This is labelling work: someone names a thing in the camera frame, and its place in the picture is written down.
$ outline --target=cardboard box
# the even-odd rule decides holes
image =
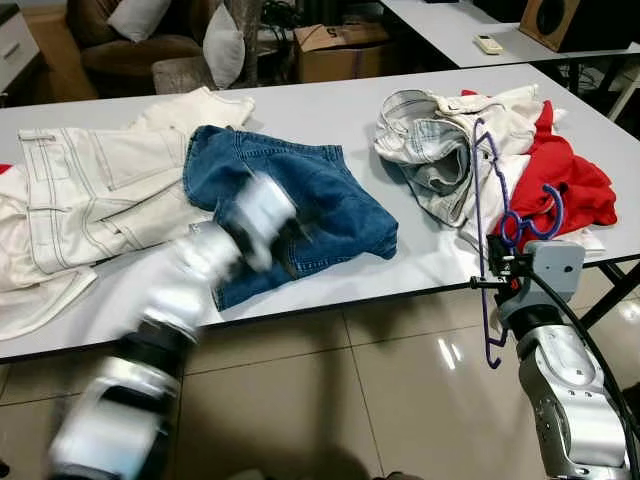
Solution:
[[[396,46],[378,23],[295,30],[298,81],[379,77],[397,73]]]

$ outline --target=pile of clothes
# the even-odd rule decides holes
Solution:
[[[551,102],[537,98],[537,86],[509,90],[495,96],[463,91],[443,97],[421,90],[396,92],[385,100],[374,148],[384,159],[400,165],[419,204],[439,221],[460,229],[478,245],[475,181],[472,168],[474,126],[484,120],[478,137],[489,133],[498,158],[488,143],[478,145],[478,185],[481,235],[499,234],[504,215],[503,192],[493,163],[504,175],[510,209],[548,231],[557,211],[548,184],[558,190],[564,220],[558,237],[602,250],[589,225],[616,223],[615,193],[609,178],[594,164],[577,156],[569,142],[555,135],[554,122],[566,115]],[[513,238],[515,225],[505,223]],[[534,239],[525,231],[521,250]]]
[[[313,241],[290,238],[282,264],[215,292],[220,310],[364,252],[391,258],[397,222],[342,149],[240,131],[253,109],[201,88],[123,130],[21,130],[24,164],[0,166],[0,340],[51,320],[94,281],[92,264],[224,224],[257,171],[289,193]]]

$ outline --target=drawer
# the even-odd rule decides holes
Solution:
[[[21,13],[0,25],[0,92],[9,86],[39,51]]]

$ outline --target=tiled floor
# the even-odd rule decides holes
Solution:
[[[586,311],[607,288],[587,270],[573,307]],[[167,478],[218,480],[252,467],[283,480],[394,470],[544,478],[513,343],[490,370],[479,312],[478,293],[465,290],[208,331],[186,369]],[[640,292],[593,334],[620,383],[640,381]],[[76,398],[104,353],[0,367],[9,479],[44,478],[60,399]]]

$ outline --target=red clothing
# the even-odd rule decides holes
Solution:
[[[551,133],[553,108],[545,101],[540,118],[536,122],[536,135],[529,150],[531,160],[513,192],[511,209],[522,218],[530,218],[536,228],[548,231],[554,224],[555,208],[551,196],[542,190],[548,183],[561,194],[564,204],[564,221],[558,235],[572,232],[591,224],[613,225],[617,222],[614,203],[616,194],[611,190],[611,180],[582,157],[573,153],[564,138]],[[506,231],[514,233],[514,225],[508,222]],[[499,234],[499,223],[494,231]],[[518,249],[536,238],[526,229]]]

